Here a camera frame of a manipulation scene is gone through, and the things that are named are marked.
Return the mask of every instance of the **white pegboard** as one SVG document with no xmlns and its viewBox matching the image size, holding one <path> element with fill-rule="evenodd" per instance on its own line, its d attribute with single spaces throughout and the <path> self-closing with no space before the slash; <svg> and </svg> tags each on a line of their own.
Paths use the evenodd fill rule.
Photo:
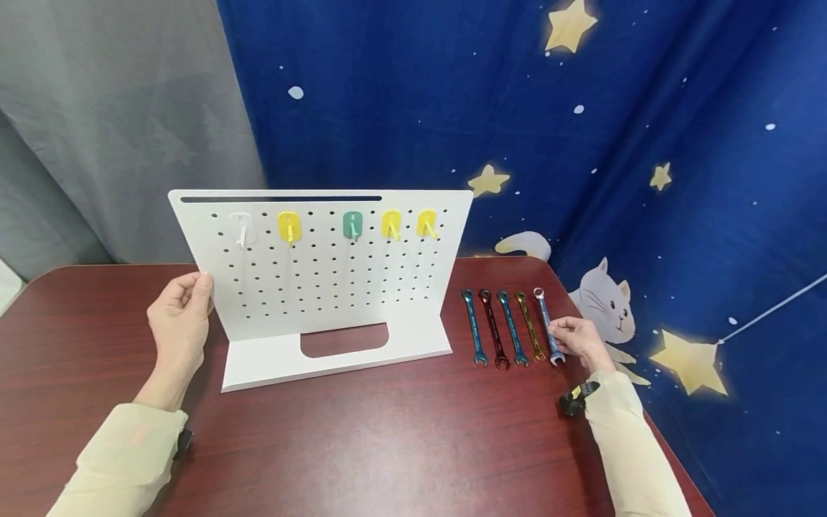
<svg viewBox="0 0 827 517">
<path fill-rule="evenodd" d="M 234 342 L 384 323 L 405 314 L 438 318 L 471 200 L 464 190 L 170 192 L 198 268 L 214 276 L 215 306 L 231 351 Z M 426 209 L 437 213 L 436 239 L 416 233 Z M 380 231 L 388 210 L 402 216 L 398 241 Z M 343 231 L 343 216 L 351 211 L 363 217 L 355 243 Z M 282 212 L 299 215 L 302 236 L 292 246 L 279 233 Z M 249 215 L 241 216 L 244 246 L 239 214 Z"/>
</svg>

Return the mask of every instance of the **pegboard base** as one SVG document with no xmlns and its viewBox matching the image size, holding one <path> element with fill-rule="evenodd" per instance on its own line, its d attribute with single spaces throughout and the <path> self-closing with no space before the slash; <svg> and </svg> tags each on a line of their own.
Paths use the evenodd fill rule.
<svg viewBox="0 0 827 517">
<path fill-rule="evenodd" d="M 388 342 L 384 346 L 329 357 L 305 356 L 300 334 L 230 342 L 221 392 L 452 353 L 439 314 L 399 314 L 386 323 Z"/>
</svg>

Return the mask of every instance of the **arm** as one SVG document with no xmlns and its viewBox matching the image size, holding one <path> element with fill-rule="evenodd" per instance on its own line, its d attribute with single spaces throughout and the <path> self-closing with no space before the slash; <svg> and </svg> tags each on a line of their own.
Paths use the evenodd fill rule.
<svg viewBox="0 0 827 517">
<path fill-rule="evenodd" d="M 581 363 L 600 388 L 586 401 L 586 418 L 595 436 L 614 512 L 622 516 L 690 515 L 689 507 L 646 421 L 632 383 L 614 368 L 605 345 L 588 320 L 561 318 L 552 333 L 565 353 Z"/>
<path fill-rule="evenodd" d="M 78 469 L 47 517 L 137 517 L 170 480 L 187 414 L 184 393 L 203 362 L 212 279 L 193 273 L 146 311 L 158 358 L 131 404 L 115 407 L 78 456 Z"/>
</svg>

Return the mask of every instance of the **white dot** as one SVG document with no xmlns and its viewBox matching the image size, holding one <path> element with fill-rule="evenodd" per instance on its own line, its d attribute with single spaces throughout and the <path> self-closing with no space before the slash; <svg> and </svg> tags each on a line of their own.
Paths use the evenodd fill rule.
<svg viewBox="0 0 827 517">
<path fill-rule="evenodd" d="M 287 90 L 287 94 L 290 97 L 299 100 L 302 97 L 304 97 L 304 90 L 302 90 L 300 86 L 293 86 L 289 90 Z"/>
</svg>

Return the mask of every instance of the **pegboard stand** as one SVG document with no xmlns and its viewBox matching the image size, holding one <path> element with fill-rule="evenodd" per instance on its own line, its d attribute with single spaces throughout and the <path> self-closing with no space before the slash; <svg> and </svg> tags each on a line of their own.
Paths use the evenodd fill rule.
<svg viewBox="0 0 827 517">
<path fill-rule="evenodd" d="M 231 342 L 221 392 L 298 381 L 344 371 L 450 354 L 451 345 L 438 314 L 390 316 L 388 341 L 373 350 L 307 357 L 301 334 Z"/>
<path fill-rule="evenodd" d="M 465 190 L 174 190 L 230 341 L 222 391 L 451 353 L 439 313 Z M 302 333 L 386 323 L 377 349 L 306 357 Z"/>
</svg>

